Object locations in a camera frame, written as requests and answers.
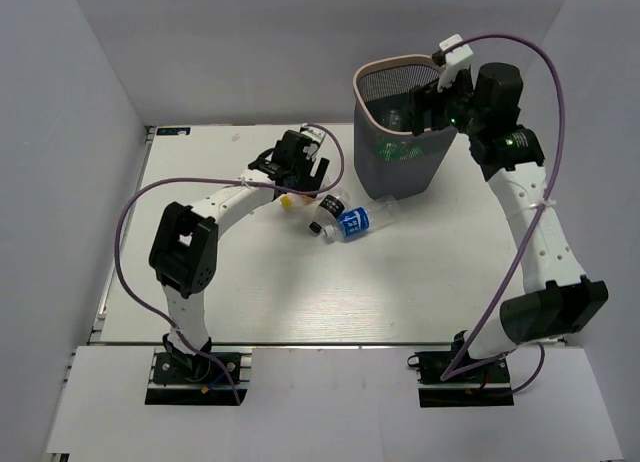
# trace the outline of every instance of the gray wall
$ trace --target gray wall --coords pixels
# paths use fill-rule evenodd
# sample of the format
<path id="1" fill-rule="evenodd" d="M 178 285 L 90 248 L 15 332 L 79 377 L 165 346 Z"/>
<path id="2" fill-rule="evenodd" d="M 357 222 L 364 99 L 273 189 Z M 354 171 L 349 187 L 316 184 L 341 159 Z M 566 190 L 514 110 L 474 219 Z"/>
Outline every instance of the gray wall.
<path id="1" fill-rule="evenodd" d="M 540 42 L 563 1 L 78 0 L 146 124 L 349 121 L 361 65 L 456 32 Z M 503 42 L 477 53 L 531 60 Z"/>
<path id="2" fill-rule="evenodd" d="M 0 0 L 0 459 L 40 460 L 144 131 L 75 0 Z"/>
<path id="3" fill-rule="evenodd" d="M 577 338 L 587 350 L 625 460 L 640 460 L 640 0 L 567 0 L 544 41 L 567 98 L 558 213 L 610 300 Z M 549 75 L 533 63 L 524 120 L 551 155 L 557 129 Z"/>

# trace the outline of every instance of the trash bin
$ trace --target trash bin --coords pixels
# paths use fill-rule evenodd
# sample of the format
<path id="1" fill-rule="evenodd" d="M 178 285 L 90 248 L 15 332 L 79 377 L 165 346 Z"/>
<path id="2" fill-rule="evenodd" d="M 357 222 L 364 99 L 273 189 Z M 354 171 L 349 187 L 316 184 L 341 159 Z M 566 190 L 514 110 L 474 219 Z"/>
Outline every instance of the trash bin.
<path id="1" fill-rule="evenodd" d="M 427 129 L 414 137 L 407 117 L 409 90 L 439 75 L 440 69 L 426 55 L 372 62 L 354 75 L 354 165 L 372 199 L 403 199 L 424 192 L 449 150 L 454 128 Z"/>

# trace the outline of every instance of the tabletop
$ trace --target tabletop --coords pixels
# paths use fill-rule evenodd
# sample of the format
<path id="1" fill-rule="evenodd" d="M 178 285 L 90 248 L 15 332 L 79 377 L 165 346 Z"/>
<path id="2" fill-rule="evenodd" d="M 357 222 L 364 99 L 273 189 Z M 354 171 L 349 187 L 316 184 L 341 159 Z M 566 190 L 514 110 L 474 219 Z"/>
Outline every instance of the tabletop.
<path id="1" fill-rule="evenodd" d="M 177 176 L 236 178 L 249 162 L 299 125 L 192 126 L 188 135 L 156 136 L 142 185 Z M 341 186 L 353 205 L 369 201 L 353 167 L 353 126 L 330 124 L 346 156 Z M 329 139 L 320 155 L 339 159 Z M 123 247 L 125 276 L 142 298 L 166 312 L 148 256 L 162 211 L 219 190 L 171 184 L 135 207 Z M 327 244 L 307 226 L 316 204 L 275 202 L 232 227 L 218 246 L 217 272 L 205 292 L 214 342 L 448 342 L 471 328 L 515 254 L 500 205 L 469 155 L 454 140 L 429 188 L 401 200 L 399 221 L 348 243 Z M 518 271 L 506 298 L 522 294 Z M 139 307 L 117 279 L 106 299 L 103 342 L 159 342 L 167 324 Z"/>

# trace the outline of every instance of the blue label on table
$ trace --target blue label on table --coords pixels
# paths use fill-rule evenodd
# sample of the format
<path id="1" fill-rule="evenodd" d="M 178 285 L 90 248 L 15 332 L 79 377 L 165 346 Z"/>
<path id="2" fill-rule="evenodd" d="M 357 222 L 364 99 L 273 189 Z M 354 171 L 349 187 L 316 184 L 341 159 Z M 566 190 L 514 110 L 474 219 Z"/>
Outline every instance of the blue label on table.
<path id="1" fill-rule="evenodd" d="M 362 207 L 345 212 L 338 217 L 338 222 L 344 227 L 345 237 L 364 232 L 369 228 L 369 217 L 367 216 L 367 211 Z"/>

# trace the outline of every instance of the robotic arm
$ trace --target robotic arm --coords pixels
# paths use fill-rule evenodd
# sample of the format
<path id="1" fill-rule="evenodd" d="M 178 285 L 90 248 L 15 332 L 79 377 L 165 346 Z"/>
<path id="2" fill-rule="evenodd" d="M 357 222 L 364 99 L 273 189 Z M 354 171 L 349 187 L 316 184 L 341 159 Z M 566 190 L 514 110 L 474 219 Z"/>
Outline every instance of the robotic arm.
<path id="1" fill-rule="evenodd" d="M 408 119 L 414 135 L 425 128 L 455 127 L 469 136 L 470 152 L 498 198 L 520 245 L 546 188 L 544 154 L 533 131 L 517 123 L 523 82 L 517 67 L 489 63 L 471 80 L 468 45 L 442 55 L 459 35 L 433 55 L 439 79 L 410 91 Z M 525 294 L 504 301 L 470 345 L 461 366 L 518 345 L 580 331 L 608 299 L 604 282 L 591 282 L 576 260 L 553 207 L 547 207 L 522 259 Z M 460 349 L 467 333 L 456 336 Z"/>
<path id="2" fill-rule="evenodd" d="M 277 185 L 300 191 L 316 191 L 329 161 L 321 159 L 311 171 L 325 134 L 303 127 L 287 131 L 282 140 L 249 164 L 240 181 Z M 249 185 L 225 187 L 192 205 L 173 202 L 165 209 L 149 256 L 167 297 L 169 316 L 193 347 L 210 352 L 211 338 L 204 323 L 204 289 L 216 271 L 218 240 L 247 214 L 281 195 L 273 187 Z M 194 378 L 208 362 L 180 340 L 175 328 L 163 337 L 163 345 Z"/>

